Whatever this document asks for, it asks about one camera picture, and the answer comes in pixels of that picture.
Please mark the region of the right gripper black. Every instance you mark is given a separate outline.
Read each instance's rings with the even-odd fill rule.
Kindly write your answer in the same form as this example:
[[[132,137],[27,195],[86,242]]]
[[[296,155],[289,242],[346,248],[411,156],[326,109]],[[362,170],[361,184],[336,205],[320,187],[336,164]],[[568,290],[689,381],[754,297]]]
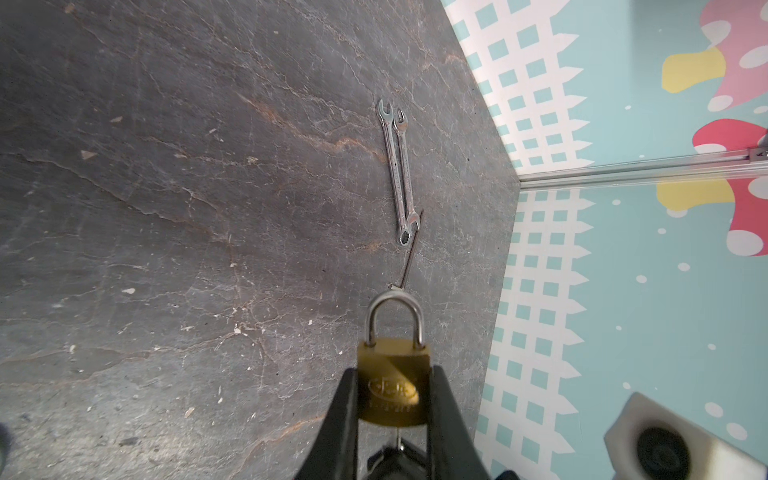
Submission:
[[[468,442],[434,439],[427,451],[403,441],[367,460],[365,479],[491,479]]]

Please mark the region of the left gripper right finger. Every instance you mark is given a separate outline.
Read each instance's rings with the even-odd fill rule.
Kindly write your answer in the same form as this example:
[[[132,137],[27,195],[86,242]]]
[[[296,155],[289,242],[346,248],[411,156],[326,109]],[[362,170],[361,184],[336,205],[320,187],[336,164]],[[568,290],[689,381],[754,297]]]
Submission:
[[[489,479],[444,369],[432,367],[427,422],[429,479]]]

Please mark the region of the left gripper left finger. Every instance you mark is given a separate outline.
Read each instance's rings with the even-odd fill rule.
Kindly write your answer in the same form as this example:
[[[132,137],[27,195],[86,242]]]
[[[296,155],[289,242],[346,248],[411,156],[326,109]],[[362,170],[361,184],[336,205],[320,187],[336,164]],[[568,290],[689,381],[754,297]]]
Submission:
[[[346,369],[309,454],[295,479],[356,479],[358,373]]]

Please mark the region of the brass padlock key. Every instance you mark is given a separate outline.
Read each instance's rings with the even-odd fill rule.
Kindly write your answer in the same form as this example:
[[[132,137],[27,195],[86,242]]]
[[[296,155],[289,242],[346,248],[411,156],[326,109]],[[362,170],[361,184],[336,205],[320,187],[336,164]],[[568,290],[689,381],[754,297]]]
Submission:
[[[395,428],[395,449],[399,452],[405,451],[404,440],[402,436],[402,429],[400,427]]]

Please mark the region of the brass padlock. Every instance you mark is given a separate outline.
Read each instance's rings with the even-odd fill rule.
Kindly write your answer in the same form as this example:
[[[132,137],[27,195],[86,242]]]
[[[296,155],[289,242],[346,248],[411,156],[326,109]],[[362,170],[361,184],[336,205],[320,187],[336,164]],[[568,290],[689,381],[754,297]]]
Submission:
[[[410,311],[411,338],[380,337],[376,333],[378,311],[391,301]],[[393,428],[427,423],[431,351],[423,340],[423,326],[419,303],[403,290],[386,291],[371,301],[365,339],[357,351],[360,420]]]

